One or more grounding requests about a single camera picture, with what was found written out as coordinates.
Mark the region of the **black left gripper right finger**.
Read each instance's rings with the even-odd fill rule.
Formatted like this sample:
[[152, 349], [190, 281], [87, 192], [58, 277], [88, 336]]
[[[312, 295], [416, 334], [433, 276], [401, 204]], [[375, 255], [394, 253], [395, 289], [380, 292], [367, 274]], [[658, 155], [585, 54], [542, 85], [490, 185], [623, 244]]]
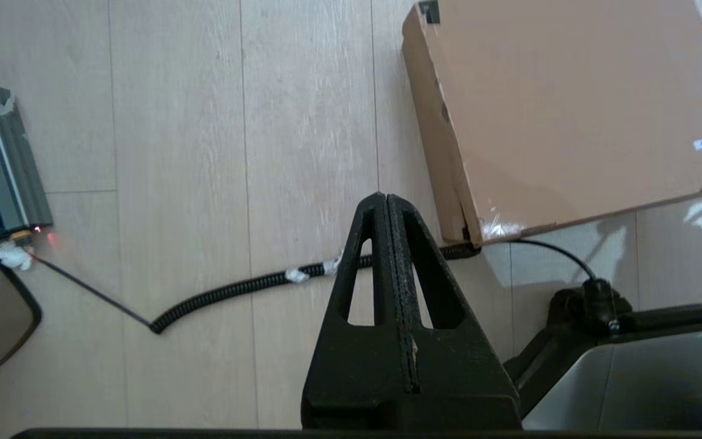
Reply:
[[393, 430], [519, 430], [519, 394], [415, 206], [388, 195], [404, 376]]

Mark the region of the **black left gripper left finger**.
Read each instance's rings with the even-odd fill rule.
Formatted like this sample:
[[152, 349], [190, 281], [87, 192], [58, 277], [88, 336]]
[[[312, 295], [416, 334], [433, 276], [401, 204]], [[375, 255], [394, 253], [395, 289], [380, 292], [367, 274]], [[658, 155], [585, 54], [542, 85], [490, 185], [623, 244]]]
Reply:
[[[402, 273], [402, 244], [392, 232], [392, 200], [359, 203], [302, 392], [307, 430], [384, 430], [399, 400], [417, 394], [412, 300]], [[363, 244], [372, 245], [374, 323], [349, 322]]]

